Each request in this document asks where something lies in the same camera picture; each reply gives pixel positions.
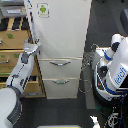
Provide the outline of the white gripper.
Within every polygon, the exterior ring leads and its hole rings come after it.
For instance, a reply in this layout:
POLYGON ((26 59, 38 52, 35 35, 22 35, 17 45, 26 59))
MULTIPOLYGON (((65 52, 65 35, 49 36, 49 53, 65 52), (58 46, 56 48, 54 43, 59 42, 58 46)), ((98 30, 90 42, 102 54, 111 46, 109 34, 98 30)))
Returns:
POLYGON ((31 44, 31 43, 25 42, 23 46, 24 52, 32 56, 35 56, 40 51, 40 48, 41 48, 40 43, 31 44))

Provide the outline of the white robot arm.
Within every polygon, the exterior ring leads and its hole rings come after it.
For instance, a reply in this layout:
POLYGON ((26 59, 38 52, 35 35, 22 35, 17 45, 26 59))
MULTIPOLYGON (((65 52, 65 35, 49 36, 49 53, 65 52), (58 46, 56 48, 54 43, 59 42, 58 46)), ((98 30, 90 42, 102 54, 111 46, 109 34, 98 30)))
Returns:
POLYGON ((20 95, 24 92, 34 67, 34 56, 39 52, 40 43, 24 44, 24 52, 0 89, 0 128, 13 128, 22 112, 20 95))

